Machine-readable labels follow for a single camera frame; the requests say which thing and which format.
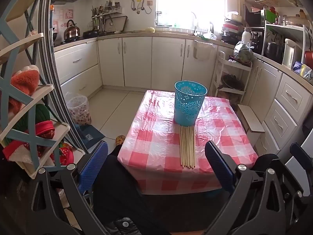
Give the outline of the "teal perforated plastic basket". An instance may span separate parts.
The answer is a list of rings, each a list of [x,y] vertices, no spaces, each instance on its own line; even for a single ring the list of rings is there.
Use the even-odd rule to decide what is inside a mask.
[[[174,121],[180,126],[194,126],[202,107],[207,88],[193,81],[178,81],[174,84]]]

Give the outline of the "pink checkered tablecloth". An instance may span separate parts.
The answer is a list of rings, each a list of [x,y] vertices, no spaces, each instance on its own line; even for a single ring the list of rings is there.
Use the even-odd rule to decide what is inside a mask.
[[[148,195],[207,192],[220,188],[205,156],[213,141],[235,163],[251,167],[257,154],[227,99],[206,97],[195,125],[174,122],[173,92],[145,92],[118,154],[119,162]]]

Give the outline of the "black wok on cart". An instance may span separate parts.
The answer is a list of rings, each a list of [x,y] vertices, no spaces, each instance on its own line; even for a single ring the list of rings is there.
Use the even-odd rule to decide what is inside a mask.
[[[218,86],[218,89],[222,88],[230,88],[230,89],[235,89],[239,91],[243,91],[245,88],[245,85],[236,78],[235,75],[231,74],[225,74],[222,76],[222,84]]]

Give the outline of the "dark blue box on floor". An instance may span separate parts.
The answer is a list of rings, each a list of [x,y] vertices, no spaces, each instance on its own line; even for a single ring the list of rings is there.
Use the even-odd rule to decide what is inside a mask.
[[[92,125],[80,126],[75,124],[75,128],[87,149],[93,147],[93,145],[97,144],[105,137],[104,134]]]

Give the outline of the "white electric water boiler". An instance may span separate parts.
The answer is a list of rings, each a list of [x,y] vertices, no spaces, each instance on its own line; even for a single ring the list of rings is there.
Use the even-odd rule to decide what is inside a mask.
[[[296,61],[301,62],[302,49],[291,39],[285,39],[285,49],[282,64],[292,68]]]

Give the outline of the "copper kettle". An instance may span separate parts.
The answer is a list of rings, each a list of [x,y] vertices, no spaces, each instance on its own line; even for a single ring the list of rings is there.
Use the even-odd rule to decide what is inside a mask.
[[[72,19],[67,21],[66,30],[64,31],[64,39],[73,39],[80,36],[80,28]]]

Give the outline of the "white floral trash bin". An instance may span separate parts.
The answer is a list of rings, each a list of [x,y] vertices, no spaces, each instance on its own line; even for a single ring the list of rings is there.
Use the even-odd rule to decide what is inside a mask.
[[[73,122],[79,126],[91,125],[92,119],[89,109],[89,101],[86,96],[67,92],[65,102]]]

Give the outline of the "green bag of vegetables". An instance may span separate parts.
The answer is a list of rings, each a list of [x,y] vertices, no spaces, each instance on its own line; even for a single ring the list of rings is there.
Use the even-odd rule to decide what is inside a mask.
[[[246,44],[243,41],[239,41],[233,50],[234,58],[242,61],[243,63],[249,63],[253,60],[254,46],[250,46],[250,44]]]

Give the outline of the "white thermos jug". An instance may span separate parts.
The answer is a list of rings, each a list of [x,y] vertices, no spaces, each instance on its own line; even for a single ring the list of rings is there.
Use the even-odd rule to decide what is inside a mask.
[[[241,41],[245,43],[247,46],[251,47],[253,37],[254,37],[253,32],[250,29],[245,28],[241,36]]]

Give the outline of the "blue white storage rack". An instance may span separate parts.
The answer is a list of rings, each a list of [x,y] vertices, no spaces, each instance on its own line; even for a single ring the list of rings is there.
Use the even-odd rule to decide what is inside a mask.
[[[41,80],[38,67],[31,64],[14,69],[17,56],[29,47],[35,52],[44,34],[27,28],[25,38],[19,39],[8,23],[28,8],[35,9],[37,1],[10,0],[1,15],[1,36],[8,42],[1,49],[1,145],[4,157],[32,179],[38,172],[63,168],[59,147],[70,130],[68,124],[50,117],[45,102],[54,86]]]

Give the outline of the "white wooden step stool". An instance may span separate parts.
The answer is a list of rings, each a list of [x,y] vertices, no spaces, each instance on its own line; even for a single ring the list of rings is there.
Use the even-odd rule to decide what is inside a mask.
[[[237,117],[246,132],[251,146],[254,147],[259,138],[265,134],[260,121],[251,107],[245,105],[238,105]]]

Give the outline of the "black rice cooker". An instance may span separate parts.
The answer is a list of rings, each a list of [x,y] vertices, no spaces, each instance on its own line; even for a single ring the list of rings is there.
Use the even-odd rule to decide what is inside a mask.
[[[283,46],[275,42],[268,42],[265,47],[264,56],[281,64],[283,61]]]

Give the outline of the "white rolling shelf cart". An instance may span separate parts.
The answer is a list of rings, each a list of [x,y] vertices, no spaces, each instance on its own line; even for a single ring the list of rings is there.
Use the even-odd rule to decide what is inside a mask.
[[[212,95],[217,97],[219,92],[240,96],[242,103],[248,86],[253,63],[243,63],[230,56],[227,60],[226,53],[219,51],[216,56],[215,72],[212,78]]]

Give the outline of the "black frying pan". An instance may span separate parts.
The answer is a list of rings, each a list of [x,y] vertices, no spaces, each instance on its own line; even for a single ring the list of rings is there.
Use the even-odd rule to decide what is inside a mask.
[[[89,30],[89,31],[83,32],[83,38],[84,39],[95,38],[98,35],[99,35],[98,30]]]

